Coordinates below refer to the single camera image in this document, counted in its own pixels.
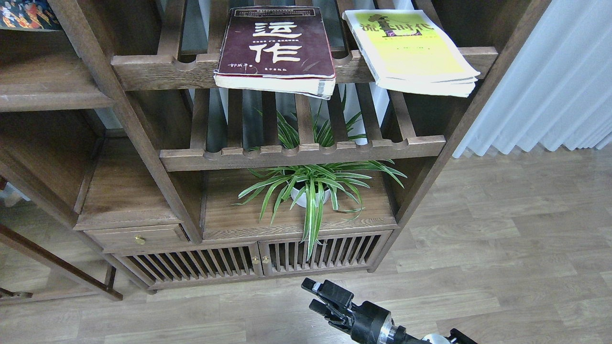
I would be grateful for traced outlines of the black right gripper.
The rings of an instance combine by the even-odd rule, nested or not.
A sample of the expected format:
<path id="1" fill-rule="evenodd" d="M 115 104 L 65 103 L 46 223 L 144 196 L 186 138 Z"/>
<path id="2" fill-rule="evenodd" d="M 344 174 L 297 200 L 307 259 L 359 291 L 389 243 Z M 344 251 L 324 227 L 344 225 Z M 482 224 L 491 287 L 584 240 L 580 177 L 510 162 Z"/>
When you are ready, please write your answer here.
<path id="1" fill-rule="evenodd" d="M 352 292 L 329 280 L 318 282 L 304 278 L 301 288 L 319 294 L 323 301 L 312 299 L 309 309 L 322 315 L 330 326 L 349 334 L 355 342 L 393 344 L 396 327 L 387 309 L 368 301 L 355 305 Z"/>

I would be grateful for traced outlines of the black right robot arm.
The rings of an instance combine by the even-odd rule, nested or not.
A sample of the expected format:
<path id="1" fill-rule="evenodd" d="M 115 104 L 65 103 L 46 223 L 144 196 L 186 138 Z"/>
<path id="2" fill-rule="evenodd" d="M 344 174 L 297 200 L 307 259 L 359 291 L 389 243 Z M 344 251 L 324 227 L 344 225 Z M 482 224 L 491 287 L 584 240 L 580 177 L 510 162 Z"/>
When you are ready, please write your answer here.
<path id="1" fill-rule="evenodd" d="M 301 287 L 318 296 L 309 309 L 323 315 L 328 324 L 359 344 L 473 344 L 474 340 L 453 328 L 444 337 L 431 333 L 416 338 L 403 326 L 396 326 L 391 312 L 375 303 L 365 301 L 361 305 L 352 302 L 354 294 L 339 285 L 325 280 L 323 283 L 305 278 Z"/>

